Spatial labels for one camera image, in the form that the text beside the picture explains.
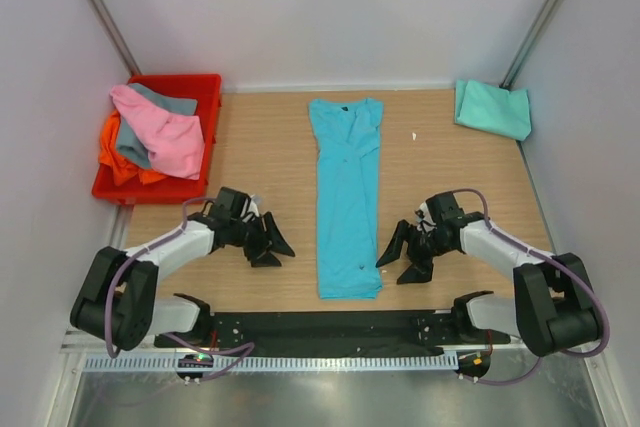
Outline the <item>bright blue t shirt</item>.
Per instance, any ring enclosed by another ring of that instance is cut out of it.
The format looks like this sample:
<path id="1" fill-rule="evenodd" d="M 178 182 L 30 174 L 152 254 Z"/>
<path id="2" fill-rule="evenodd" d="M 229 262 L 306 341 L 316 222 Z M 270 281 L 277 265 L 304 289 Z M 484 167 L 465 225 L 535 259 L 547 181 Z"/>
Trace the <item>bright blue t shirt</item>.
<path id="1" fill-rule="evenodd" d="M 310 123 L 318 147 L 316 267 L 323 300 L 374 299 L 379 164 L 384 104 L 366 98 L 315 99 Z"/>

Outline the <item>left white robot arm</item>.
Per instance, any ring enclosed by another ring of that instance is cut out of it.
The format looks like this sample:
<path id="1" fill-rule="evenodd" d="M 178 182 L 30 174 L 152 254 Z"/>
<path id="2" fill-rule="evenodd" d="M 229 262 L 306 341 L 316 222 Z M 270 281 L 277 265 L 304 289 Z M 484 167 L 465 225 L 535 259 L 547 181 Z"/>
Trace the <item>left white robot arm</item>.
<path id="1" fill-rule="evenodd" d="M 225 247 L 241 249 L 253 268 L 278 267 L 294 256 L 271 212 L 255 197 L 223 187 L 202 197 L 170 232 L 126 250 L 100 249 L 70 312 L 72 327 L 103 340 L 111 357 L 152 335 L 172 345 L 202 346 L 213 335 L 208 303 L 187 294 L 157 296 L 159 285 L 188 263 Z"/>

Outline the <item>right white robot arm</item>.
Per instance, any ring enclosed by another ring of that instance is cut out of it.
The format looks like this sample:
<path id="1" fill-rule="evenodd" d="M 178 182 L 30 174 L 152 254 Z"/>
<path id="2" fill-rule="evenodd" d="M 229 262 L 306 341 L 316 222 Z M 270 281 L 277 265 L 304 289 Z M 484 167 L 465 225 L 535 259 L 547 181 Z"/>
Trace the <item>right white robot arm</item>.
<path id="1" fill-rule="evenodd" d="M 608 345 L 611 328 L 581 258 L 538 250 L 497 226 L 487 209 L 466 212 L 455 191 L 426 199 L 410 223 L 401 220 L 377 261 L 409 260 L 399 284 L 428 283 L 434 261 L 457 251 L 482 260 L 513 284 L 513 295 L 478 291 L 455 299 L 452 314 L 467 335 L 494 331 L 516 337 L 537 357 L 588 356 Z"/>

